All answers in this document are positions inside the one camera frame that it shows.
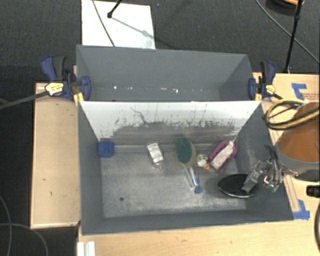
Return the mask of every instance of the microphone stand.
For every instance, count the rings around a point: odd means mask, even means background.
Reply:
[[[119,0],[119,1],[115,4],[115,6],[112,8],[112,10],[111,10],[110,12],[108,12],[107,17],[108,17],[109,19],[112,18],[112,14],[113,14],[114,11],[117,9],[117,7],[120,5],[121,2],[122,2],[122,0]]]
[[[296,36],[296,30],[298,26],[298,21],[300,19],[300,11],[301,11],[301,6],[304,0],[298,0],[298,4],[295,10],[295,16],[294,16],[294,24],[293,24],[293,30],[291,34],[291,40],[290,40],[290,45],[289,45],[289,50],[288,54],[286,57],[286,63],[285,63],[285,68],[283,70],[284,73],[289,72],[289,62],[290,62],[290,57],[291,57],[291,52],[292,52],[292,47],[295,41],[295,36]]]

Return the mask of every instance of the clear plastic bottle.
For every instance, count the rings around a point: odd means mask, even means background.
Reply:
[[[152,166],[159,170],[164,170],[164,155],[161,152],[159,143],[156,141],[146,145],[148,156],[152,162]]]

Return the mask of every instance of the beige board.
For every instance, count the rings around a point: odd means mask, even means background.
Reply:
[[[36,85],[36,93],[44,91]],[[74,102],[45,96],[35,101],[30,226],[75,226],[80,182]]]
[[[294,97],[291,83],[307,84],[307,91],[319,93],[318,75],[277,74],[273,85],[280,96]],[[44,84],[36,87],[37,93],[44,90]],[[267,109],[270,103],[264,100],[263,104]],[[80,220],[76,118],[76,107],[71,101],[48,96],[35,101],[32,228],[68,227]],[[52,134],[59,134],[59,139]],[[276,141],[279,136],[272,133],[271,137]],[[80,232],[78,239],[95,241],[97,256],[313,256],[318,253],[313,227],[319,200],[306,196],[309,184],[293,180],[297,197],[310,211],[309,220],[89,236],[82,236]]]

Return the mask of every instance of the blue tape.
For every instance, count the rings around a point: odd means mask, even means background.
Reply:
[[[294,90],[296,98],[302,100],[302,96],[299,89],[307,89],[307,85],[305,83],[292,83],[291,86]]]
[[[301,211],[293,212],[293,218],[295,220],[309,220],[310,211],[306,210],[305,203],[303,200],[298,199]]]

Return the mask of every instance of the sponge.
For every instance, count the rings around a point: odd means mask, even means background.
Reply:
[[[179,163],[185,168],[191,168],[196,163],[196,148],[186,137],[182,137],[177,141],[175,155]]]

